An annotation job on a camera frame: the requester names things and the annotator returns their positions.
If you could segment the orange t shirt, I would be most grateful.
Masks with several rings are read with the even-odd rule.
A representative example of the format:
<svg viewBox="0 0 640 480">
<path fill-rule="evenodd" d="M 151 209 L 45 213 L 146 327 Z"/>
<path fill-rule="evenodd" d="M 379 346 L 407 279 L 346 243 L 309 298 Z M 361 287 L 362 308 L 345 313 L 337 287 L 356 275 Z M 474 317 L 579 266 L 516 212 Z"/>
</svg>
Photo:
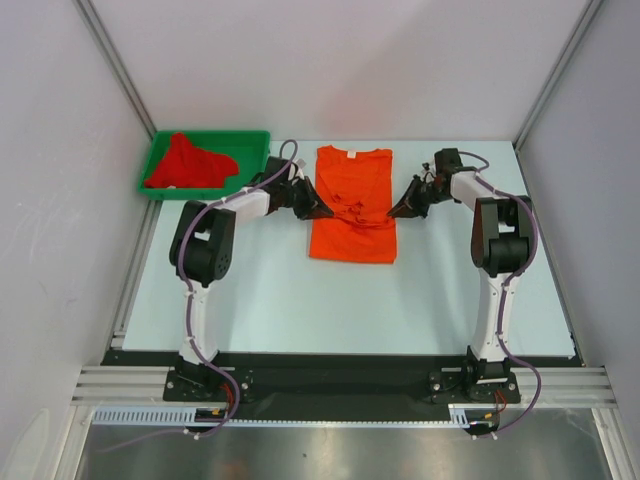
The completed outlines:
<svg viewBox="0 0 640 480">
<path fill-rule="evenodd" d="M 332 145 L 317 149 L 316 191 L 333 211 L 313 221 L 309 256 L 363 264 L 392 264 L 397 257 L 392 207 L 393 151 L 358 152 Z"/>
</svg>

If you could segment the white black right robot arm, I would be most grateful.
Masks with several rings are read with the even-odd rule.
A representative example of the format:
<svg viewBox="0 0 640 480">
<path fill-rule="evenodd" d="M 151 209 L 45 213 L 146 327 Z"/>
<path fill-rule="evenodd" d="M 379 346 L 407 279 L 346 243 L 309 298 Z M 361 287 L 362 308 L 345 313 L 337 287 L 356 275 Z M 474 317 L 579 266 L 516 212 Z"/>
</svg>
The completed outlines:
<svg viewBox="0 0 640 480">
<path fill-rule="evenodd" d="M 387 213 L 391 218 L 425 218 L 431 206 L 449 200 L 473 213 L 470 254 L 480 280 L 476 328 L 460 369 L 429 375 L 434 403 L 517 402 L 511 368 L 529 366 L 510 351 L 508 330 L 519 279 L 537 254 L 538 226 L 531 199 L 492 186 L 482 176 L 488 167 L 475 153 L 439 150 Z"/>
</svg>

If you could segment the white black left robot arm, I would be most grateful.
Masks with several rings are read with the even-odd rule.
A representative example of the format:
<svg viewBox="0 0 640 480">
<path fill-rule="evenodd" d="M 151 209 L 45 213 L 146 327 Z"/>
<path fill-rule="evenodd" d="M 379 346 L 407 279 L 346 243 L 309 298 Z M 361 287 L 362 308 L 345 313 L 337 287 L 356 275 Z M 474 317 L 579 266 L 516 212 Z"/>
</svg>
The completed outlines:
<svg viewBox="0 0 640 480">
<path fill-rule="evenodd" d="M 300 220 L 334 216 L 302 167 L 274 156 L 238 192 L 183 206 L 169 261 L 186 287 L 184 340 L 167 377 L 165 400 L 210 400 L 222 389 L 233 390 L 232 381 L 214 365 L 219 348 L 207 320 L 208 296 L 230 270 L 236 228 L 280 208 Z"/>
</svg>

